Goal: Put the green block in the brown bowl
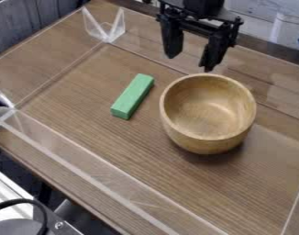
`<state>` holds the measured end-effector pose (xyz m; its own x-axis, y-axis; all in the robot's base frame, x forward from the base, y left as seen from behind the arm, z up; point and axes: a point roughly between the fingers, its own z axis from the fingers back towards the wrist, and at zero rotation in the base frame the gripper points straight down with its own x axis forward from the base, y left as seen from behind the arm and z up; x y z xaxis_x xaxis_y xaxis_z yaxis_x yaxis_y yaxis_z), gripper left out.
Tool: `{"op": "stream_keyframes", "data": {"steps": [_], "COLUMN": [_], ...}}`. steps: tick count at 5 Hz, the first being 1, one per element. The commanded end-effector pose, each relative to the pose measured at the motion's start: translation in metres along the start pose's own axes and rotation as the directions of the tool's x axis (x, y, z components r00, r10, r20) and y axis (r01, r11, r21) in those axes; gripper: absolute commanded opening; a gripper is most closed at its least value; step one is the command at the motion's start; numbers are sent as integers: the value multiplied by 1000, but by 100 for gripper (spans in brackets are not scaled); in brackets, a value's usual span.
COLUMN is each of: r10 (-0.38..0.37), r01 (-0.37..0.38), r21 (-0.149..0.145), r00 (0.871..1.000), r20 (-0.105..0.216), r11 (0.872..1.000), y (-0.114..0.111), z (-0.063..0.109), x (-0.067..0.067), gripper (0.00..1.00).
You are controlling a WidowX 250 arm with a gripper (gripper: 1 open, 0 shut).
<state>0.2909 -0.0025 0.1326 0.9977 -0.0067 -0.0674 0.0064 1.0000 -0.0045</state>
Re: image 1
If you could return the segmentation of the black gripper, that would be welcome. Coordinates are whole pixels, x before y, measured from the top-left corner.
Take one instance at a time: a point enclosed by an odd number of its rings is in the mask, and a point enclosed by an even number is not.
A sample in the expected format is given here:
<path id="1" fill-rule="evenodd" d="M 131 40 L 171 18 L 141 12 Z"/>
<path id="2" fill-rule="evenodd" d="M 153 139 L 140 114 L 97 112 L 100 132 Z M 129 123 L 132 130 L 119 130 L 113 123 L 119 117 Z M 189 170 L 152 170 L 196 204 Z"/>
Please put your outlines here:
<path id="1" fill-rule="evenodd" d="M 221 63 L 225 52 L 236 44 L 244 20 L 224 8 L 225 0 L 157 0 L 157 22 L 163 49 L 169 59 L 183 51 L 187 30 L 208 38 L 199 66 L 208 73 Z"/>

